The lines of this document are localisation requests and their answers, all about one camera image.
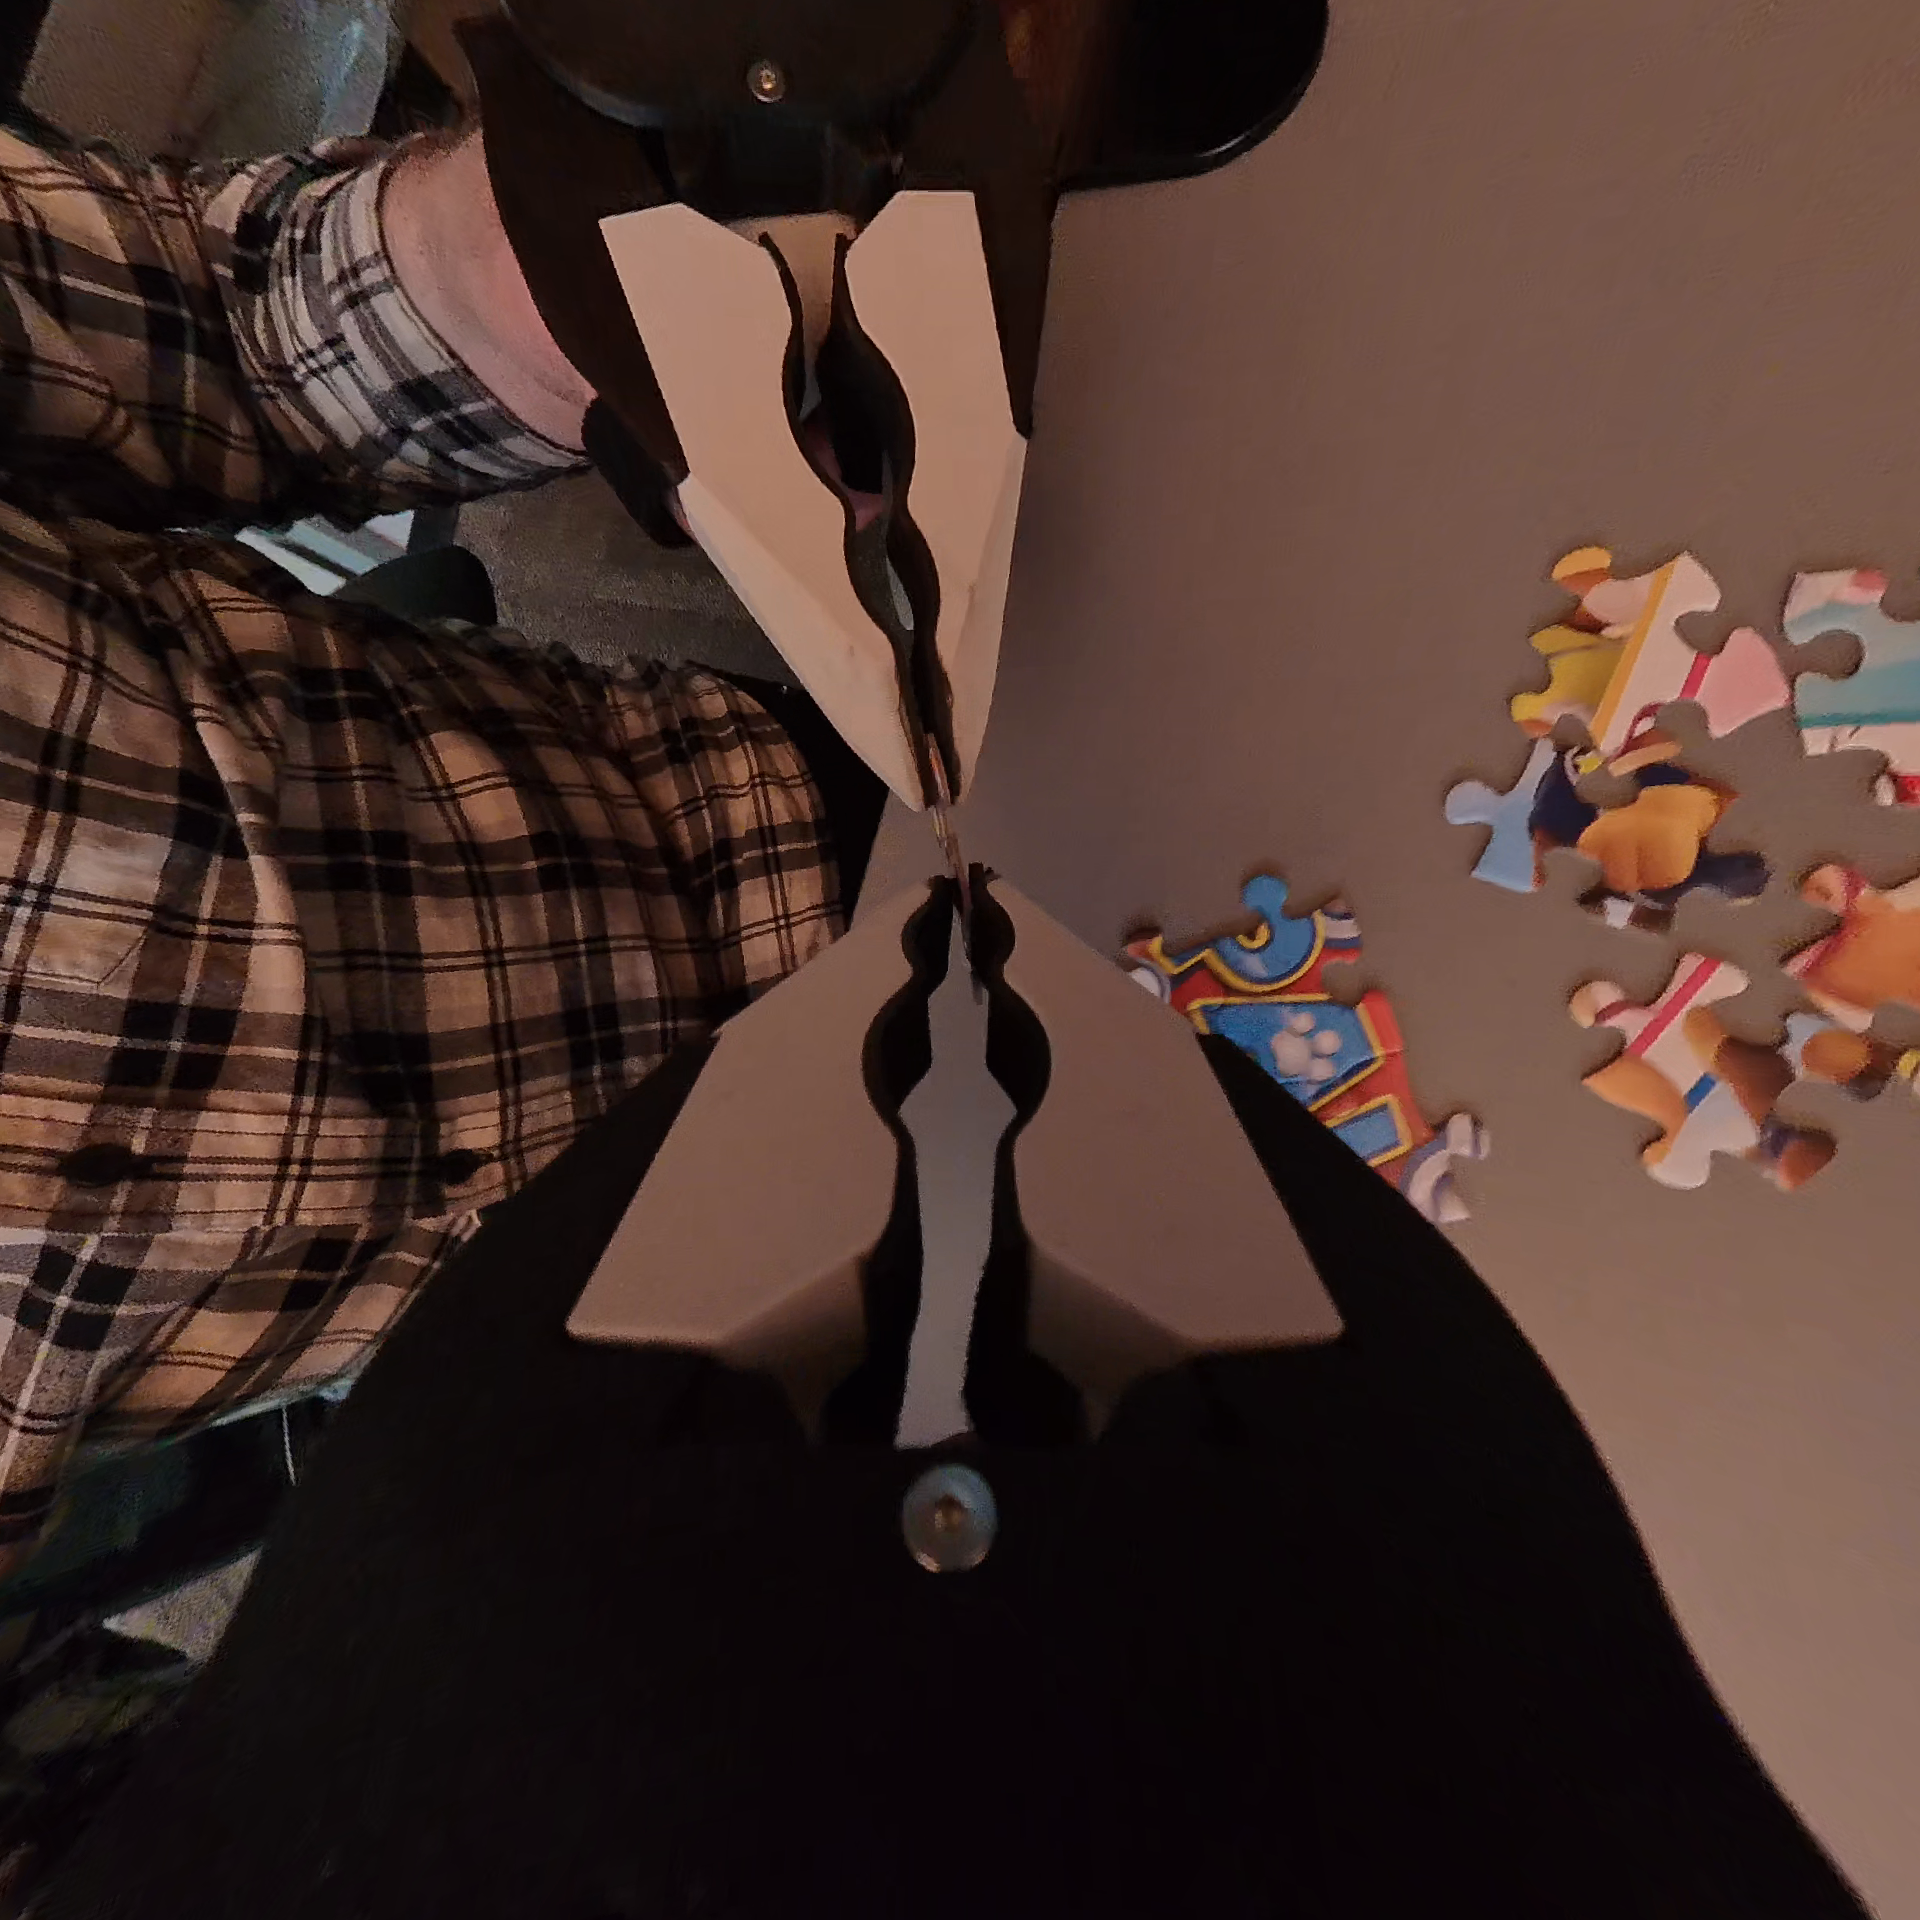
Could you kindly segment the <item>orange fur puzzle piece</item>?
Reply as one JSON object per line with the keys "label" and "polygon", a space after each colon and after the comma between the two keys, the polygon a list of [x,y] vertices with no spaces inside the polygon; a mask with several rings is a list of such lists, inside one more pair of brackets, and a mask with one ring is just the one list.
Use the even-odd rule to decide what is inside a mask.
{"label": "orange fur puzzle piece", "polygon": [[1811,1079],[1871,1098],[1895,1077],[1915,1079],[1918,1047],[1871,1037],[1889,1002],[1918,1008],[1918,878],[1871,885],[1842,862],[1801,878],[1801,899],[1831,925],[1785,959],[1801,995],[1829,1025],[1801,1047]]}

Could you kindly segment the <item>grey purple puzzle piece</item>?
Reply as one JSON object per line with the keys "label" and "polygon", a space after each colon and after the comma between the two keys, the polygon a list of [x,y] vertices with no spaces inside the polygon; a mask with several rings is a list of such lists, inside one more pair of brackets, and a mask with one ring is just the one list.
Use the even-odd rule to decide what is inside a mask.
{"label": "grey purple puzzle piece", "polygon": [[949,879],[957,895],[957,935],[964,942],[964,958],[968,967],[968,985],[978,1005],[985,1005],[985,977],[981,971],[978,952],[978,907],[974,907],[974,867],[964,851],[964,837],[957,832],[955,799],[945,778],[934,778],[931,799],[925,804],[928,822],[945,858]]}

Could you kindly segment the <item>orange red striped puzzle piece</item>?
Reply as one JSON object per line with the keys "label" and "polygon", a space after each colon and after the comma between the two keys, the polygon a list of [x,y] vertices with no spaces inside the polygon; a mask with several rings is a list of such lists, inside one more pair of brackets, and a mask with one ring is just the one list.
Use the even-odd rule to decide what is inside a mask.
{"label": "orange red striped puzzle piece", "polygon": [[1591,977],[1565,1001],[1581,1029],[1619,1044],[1584,1085],[1651,1125],[1644,1167],[1659,1185],[1701,1189],[1714,1159],[1727,1157],[1795,1191],[1837,1157],[1837,1139],[1785,1119],[1781,1101],[1811,1079],[1808,1057],[1841,1025],[1824,1008],[1797,1002],[1772,1044],[1745,1041],[1724,1015],[1745,985],[1739,967],[1682,952],[1647,998]]}

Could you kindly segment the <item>plaid shirt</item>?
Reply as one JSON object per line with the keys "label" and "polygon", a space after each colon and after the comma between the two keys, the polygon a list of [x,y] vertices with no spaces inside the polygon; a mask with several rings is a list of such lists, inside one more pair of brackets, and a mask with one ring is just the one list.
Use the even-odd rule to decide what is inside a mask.
{"label": "plaid shirt", "polygon": [[4,1571],[81,1455],[345,1381],[842,929],[741,687],[4,509]]}

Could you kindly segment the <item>assembled logo puzzle section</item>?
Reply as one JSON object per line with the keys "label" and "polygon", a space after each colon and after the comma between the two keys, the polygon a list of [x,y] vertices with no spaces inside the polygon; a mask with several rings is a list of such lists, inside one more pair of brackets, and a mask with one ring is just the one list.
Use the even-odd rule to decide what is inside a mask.
{"label": "assembled logo puzzle section", "polygon": [[1384,1175],[1428,1224],[1459,1227],[1459,1168],[1492,1138],[1467,1112],[1431,1119],[1407,1061],[1404,1022],[1379,989],[1339,992],[1364,935],[1347,899],[1292,908],[1287,878],[1239,888],[1249,925],[1201,942],[1142,931],[1119,952],[1128,977],[1202,1037],[1234,1044],[1358,1159]]}

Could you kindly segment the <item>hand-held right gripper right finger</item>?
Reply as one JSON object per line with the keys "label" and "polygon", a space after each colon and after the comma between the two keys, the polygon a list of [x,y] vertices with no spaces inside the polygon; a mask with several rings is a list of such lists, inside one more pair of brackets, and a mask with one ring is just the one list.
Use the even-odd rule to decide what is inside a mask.
{"label": "hand-held right gripper right finger", "polygon": [[1342,1317],[1198,1029],[974,869],[968,967],[1011,1115],[968,1332],[984,1442],[1085,1442],[1142,1381]]}

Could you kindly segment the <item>teal white puzzle piece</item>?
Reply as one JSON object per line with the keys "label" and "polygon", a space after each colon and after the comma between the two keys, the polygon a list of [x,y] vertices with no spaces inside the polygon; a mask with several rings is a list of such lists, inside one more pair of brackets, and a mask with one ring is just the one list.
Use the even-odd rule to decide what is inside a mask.
{"label": "teal white puzzle piece", "polygon": [[1792,679],[1804,755],[1881,755],[1878,804],[1918,805],[1918,619],[1884,607],[1881,568],[1801,571],[1782,604],[1782,638],[1804,652],[1827,638],[1857,642],[1848,668],[1808,665]]}

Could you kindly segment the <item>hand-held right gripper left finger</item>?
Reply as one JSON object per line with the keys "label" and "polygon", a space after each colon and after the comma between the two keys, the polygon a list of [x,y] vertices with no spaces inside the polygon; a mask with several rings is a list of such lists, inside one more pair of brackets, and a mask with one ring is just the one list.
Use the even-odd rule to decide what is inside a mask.
{"label": "hand-held right gripper left finger", "polygon": [[731,1018],[694,1068],[565,1332],[771,1381],[808,1437],[902,1374],[921,1299],[915,1148],[955,885],[925,879]]}

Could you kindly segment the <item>person's left hand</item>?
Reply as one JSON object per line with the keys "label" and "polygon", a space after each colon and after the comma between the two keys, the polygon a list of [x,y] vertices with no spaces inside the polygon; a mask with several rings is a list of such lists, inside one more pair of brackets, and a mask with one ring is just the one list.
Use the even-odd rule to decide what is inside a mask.
{"label": "person's left hand", "polygon": [[481,124],[405,142],[384,187],[381,222],[421,322],[522,429],[579,459],[595,389],[531,301],[495,202]]}

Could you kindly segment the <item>yellow pink puzzle piece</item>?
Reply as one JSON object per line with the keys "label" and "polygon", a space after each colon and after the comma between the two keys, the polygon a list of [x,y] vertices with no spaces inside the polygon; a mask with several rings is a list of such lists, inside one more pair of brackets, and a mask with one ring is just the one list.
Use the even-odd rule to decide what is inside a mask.
{"label": "yellow pink puzzle piece", "polygon": [[1738,629],[1712,655],[1682,635],[1688,618],[1721,607],[1691,554],[1624,575],[1608,549],[1574,545],[1549,577],[1572,611],[1528,638],[1547,687],[1508,704],[1522,735],[1578,722],[1591,751],[1617,764],[1648,751],[1665,707],[1697,707],[1712,738],[1789,707],[1789,677],[1761,632]]}

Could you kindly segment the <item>person's left forearm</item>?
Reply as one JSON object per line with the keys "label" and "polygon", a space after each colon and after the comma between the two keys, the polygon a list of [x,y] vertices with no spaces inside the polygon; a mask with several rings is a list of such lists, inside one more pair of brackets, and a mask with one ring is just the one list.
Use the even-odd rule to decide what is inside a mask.
{"label": "person's left forearm", "polygon": [[197,165],[7,119],[4,499],[118,532],[362,522],[584,472],[398,285],[384,187],[421,137]]}

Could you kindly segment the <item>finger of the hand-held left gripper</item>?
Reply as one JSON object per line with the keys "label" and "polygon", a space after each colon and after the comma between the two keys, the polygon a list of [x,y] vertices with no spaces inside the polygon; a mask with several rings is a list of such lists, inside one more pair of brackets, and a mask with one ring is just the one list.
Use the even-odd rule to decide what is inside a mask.
{"label": "finger of the hand-held left gripper", "polygon": [[841,251],[834,317],[895,379],[895,509],[911,629],[845,564],[828,599],[828,711],[901,799],[961,799],[997,692],[1025,469],[974,197],[901,192]]}
{"label": "finger of the hand-held left gripper", "polygon": [[789,407],[802,309],[785,259],[684,202],[612,215],[601,234],[684,451],[688,532],[832,728],[925,812],[895,642],[857,598],[849,512]]}

